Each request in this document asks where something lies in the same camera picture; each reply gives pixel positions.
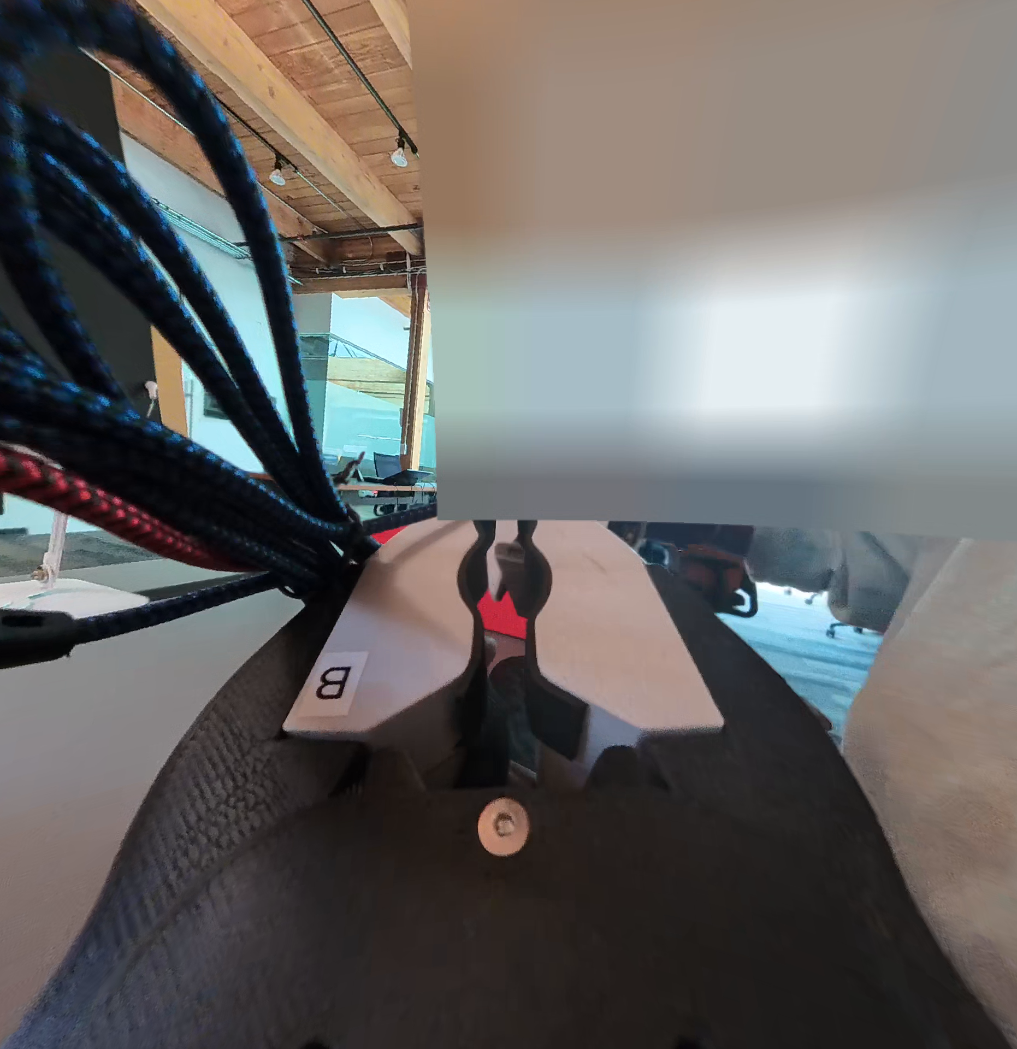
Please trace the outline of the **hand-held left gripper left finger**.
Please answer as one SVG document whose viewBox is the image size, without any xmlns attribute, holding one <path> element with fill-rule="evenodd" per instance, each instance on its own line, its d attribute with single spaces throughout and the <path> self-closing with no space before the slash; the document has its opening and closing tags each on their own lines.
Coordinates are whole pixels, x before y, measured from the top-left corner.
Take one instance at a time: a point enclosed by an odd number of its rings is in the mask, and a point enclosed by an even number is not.
<svg viewBox="0 0 1017 1049">
<path fill-rule="evenodd" d="M 448 771 L 488 708 L 486 631 L 493 521 L 426 520 L 374 554 L 283 723 L 295 738 L 394 748 Z"/>
</svg>

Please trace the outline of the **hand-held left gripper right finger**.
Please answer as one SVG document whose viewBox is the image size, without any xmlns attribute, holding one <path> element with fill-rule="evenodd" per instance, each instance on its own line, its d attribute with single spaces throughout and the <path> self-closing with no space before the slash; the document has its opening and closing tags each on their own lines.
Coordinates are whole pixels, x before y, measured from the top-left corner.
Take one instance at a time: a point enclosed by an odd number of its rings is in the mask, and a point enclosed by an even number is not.
<svg viewBox="0 0 1017 1049">
<path fill-rule="evenodd" d="M 522 520 L 528 719 L 567 763 L 615 746 L 722 731 L 647 563 L 597 521 Z"/>
</svg>

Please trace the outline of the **red plastic bin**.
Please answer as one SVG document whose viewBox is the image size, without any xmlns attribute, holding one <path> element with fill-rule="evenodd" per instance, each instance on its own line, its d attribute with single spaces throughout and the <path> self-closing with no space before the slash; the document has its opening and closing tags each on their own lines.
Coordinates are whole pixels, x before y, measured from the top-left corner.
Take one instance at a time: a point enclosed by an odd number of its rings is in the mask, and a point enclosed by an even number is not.
<svg viewBox="0 0 1017 1049">
<path fill-rule="evenodd" d="M 386 544 L 402 531 L 408 531 L 417 538 L 421 536 L 421 530 L 424 528 L 432 530 L 436 526 L 440 524 L 440 521 L 431 519 L 395 528 L 383 526 L 372 537 L 379 544 Z M 484 628 L 499 636 L 510 637 L 520 641 L 525 640 L 528 620 L 520 616 L 509 592 L 504 592 L 500 597 L 497 597 L 497 586 L 493 590 L 488 588 L 478 604 Z"/>
</svg>

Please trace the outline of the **orange and black object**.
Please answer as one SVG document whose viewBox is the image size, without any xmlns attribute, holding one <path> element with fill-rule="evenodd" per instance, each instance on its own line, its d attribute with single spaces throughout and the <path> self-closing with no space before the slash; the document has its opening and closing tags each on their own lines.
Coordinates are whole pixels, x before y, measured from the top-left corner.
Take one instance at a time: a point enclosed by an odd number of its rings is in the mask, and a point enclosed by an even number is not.
<svg viewBox="0 0 1017 1049">
<path fill-rule="evenodd" d="M 756 585 L 744 558 L 708 544 L 688 544 L 678 553 L 677 569 L 717 615 L 750 619 L 758 614 Z"/>
</svg>

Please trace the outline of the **white stand base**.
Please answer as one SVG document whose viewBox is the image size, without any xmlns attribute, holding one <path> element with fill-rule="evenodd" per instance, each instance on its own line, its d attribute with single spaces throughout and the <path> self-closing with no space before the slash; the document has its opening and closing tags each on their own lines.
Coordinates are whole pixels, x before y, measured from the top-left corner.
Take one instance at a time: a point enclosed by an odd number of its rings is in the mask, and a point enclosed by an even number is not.
<svg viewBox="0 0 1017 1049">
<path fill-rule="evenodd" d="M 0 611 L 60 612 L 85 619 L 137 609 L 148 602 L 145 595 L 75 578 L 57 578 L 52 584 L 31 579 L 0 584 Z"/>
</svg>

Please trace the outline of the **person's beige sweatshirt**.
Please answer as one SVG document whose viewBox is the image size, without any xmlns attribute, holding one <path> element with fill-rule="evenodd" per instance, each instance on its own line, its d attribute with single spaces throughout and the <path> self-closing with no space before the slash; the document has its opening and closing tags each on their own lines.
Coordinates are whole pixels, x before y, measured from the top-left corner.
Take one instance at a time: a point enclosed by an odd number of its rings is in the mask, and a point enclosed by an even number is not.
<svg viewBox="0 0 1017 1049">
<path fill-rule="evenodd" d="M 935 939 L 1017 1047 L 1017 541 L 762 527 L 748 566 L 882 634 L 843 754 Z"/>
</svg>

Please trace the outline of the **black display panel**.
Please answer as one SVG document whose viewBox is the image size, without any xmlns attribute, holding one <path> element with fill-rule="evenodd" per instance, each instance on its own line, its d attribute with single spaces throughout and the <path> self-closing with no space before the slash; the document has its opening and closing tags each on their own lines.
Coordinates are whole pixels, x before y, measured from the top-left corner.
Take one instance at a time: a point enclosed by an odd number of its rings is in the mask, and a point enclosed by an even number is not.
<svg viewBox="0 0 1017 1049">
<path fill-rule="evenodd" d="M 78 50 L 55 49 L 28 60 L 26 84 L 31 101 L 50 108 L 90 134 L 116 160 L 122 140 L 110 76 Z M 155 380 L 151 325 L 114 285 L 69 247 L 44 233 L 82 326 L 140 413 L 151 413 L 147 382 Z"/>
</svg>

